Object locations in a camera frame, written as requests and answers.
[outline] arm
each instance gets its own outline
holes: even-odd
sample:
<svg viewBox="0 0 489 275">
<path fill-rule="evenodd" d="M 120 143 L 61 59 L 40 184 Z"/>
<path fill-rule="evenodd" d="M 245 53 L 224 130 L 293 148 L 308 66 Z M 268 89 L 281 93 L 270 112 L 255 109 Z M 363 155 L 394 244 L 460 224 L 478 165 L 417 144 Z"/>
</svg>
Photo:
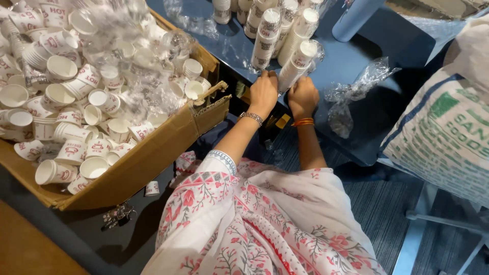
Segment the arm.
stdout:
<svg viewBox="0 0 489 275">
<path fill-rule="evenodd" d="M 277 86 L 277 74 L 274 71 L 269 73 L 264 70 L 262 75 L 250 87 L 251 104 L 247 112 L 259 115 L 262 120 L 265 120 L 277 103 Z M 259 126 L 256 120 L 246 116 L 243 117 L 214 149 L 226 153 L 233 159 L 235 164 L 239 164 L 249 141 Z"/>
<path fill-rule="evenodd" d="M 289 107 L 295 121 L 312 117 L 318 102 L 319 93 L 310 77 L 302 76 L 289 91 Z M 301 170 L 328 167 L 317 141 L 314 125 L 297 126 L 297 133 Z"/>
</svg>

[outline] woman's left hand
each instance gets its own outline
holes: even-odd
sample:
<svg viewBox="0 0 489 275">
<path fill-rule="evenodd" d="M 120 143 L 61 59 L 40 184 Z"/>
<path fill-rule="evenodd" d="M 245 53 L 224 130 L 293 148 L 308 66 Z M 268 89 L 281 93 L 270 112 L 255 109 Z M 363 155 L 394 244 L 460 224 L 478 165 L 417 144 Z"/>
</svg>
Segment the woman's left hand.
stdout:
<svg viewBox="0 0 489 275">
<path fill-rule="evenodd" d="M 259 115 L 265 120 L 277 103 L 277 87 L 277 73 L 274 71 L 262 71 L 262 75 L 250 87 L 251 104 L 248 112 Z"/>
</svg>

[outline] woman's right hand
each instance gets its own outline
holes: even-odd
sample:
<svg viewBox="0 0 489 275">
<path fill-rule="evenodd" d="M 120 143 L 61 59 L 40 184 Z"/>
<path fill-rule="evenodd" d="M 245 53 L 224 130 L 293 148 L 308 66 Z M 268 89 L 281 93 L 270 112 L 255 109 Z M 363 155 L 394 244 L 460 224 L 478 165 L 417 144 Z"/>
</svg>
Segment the woman's right hand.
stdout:
<svg viewBox="0 0 489 275">
<path fill-rule="evenodd" d="M 312 117 L 319 92 L 310 77 L 301 76 L 289 91 L 289 108 L 295 121 Z"/>
</svg>

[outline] sleeve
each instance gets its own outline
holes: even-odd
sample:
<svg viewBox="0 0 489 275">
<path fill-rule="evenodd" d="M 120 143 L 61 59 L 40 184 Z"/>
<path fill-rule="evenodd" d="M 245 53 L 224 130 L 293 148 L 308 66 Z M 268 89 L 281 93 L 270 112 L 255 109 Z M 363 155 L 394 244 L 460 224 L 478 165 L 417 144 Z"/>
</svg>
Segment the sleeve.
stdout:
<svg viewBox="0 0 489 275">
<path fill-rule="evenodd" d="M 195 171 L 201 172 L 224 172 L 228 175 L 236 175 L 236 165 L 233 159 L 219 150 L 211 150 Z"/>
</svg>

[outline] keychain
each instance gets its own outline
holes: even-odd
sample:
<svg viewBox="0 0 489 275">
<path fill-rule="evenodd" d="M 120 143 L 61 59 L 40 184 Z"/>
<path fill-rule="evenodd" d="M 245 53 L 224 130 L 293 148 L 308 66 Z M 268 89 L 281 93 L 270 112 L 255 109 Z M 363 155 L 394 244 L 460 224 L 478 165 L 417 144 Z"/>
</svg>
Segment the keychain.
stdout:
<svg viewBox="0 0 489 275">
<path fill-rule="evenodd" d="M 105 225 L 100 229 L 102 232 L 112 229 L 115 226 L 123 226 L 131 220 L 130 213 L 134 212 L 137 215 L 137 212 L 134 210 L 134 207 L 130 206 L 127 202 L 117 206 L 116 209 L 113 209 L 102 217 L 104 218 Z"/>
</svg>

